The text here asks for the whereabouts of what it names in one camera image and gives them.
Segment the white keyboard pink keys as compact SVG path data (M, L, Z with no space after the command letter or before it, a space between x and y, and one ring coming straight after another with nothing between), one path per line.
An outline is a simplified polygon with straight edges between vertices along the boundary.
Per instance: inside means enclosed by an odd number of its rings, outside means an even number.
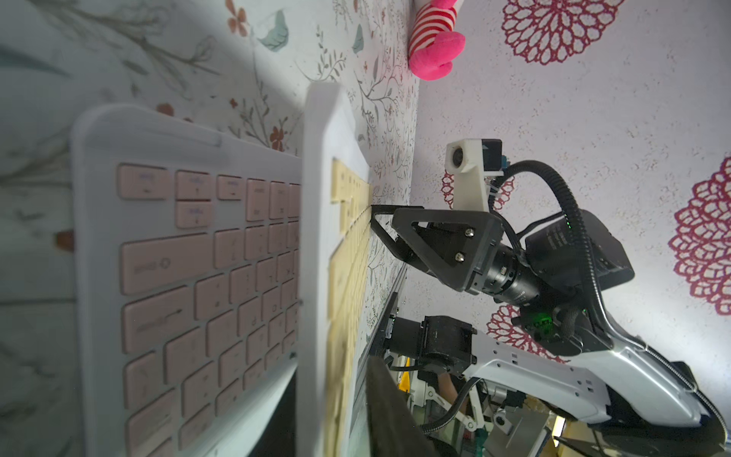
M87 455L249 455L296 367L300 159L124 104L70 154Z

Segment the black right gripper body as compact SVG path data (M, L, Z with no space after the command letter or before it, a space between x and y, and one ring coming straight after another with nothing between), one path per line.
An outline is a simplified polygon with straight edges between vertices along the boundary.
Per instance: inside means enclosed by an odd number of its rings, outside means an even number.
M393 228L421 259L409 266L453 291L504 303L563 301L634 277L622 244L584 209L529 235L523 251L503 243L508 229L495 213L398 209Z

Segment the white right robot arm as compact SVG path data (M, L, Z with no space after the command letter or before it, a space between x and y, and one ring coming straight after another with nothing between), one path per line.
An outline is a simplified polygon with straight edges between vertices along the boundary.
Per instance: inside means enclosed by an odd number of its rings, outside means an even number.
M586 213L561 213L522 242L494 211L377 205L392 227L371 228L407 265L459 292L516 306L515 324L548 352L513 348L447 316L397 319L386 345L420 369L460 375L542 400L605 443L641 456L711 456L728 437L725 421L691 370L621 329L602 292L632 279L621 244Z

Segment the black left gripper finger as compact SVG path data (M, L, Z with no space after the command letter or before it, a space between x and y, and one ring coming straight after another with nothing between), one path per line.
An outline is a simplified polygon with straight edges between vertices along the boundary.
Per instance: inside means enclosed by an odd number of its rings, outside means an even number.
M438 456L417 426L382 358L367 359L367 428L371 456Z

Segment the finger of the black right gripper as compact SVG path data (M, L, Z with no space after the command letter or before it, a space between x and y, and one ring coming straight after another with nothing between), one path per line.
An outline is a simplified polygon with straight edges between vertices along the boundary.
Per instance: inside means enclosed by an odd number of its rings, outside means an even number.
M409 205L373 205L371 207L370 228L394 258L407 265L418 265L421 259L402 240L399 232L391 227L393 215L398 209L423 209L423 207Z

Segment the white keyboard yellow keys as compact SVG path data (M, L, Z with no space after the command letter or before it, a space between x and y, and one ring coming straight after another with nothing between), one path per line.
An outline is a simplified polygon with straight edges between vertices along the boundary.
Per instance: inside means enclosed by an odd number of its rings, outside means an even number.
M314 83L305 106L298 292L299 456L348 451L367 283L372 188L348 94Z

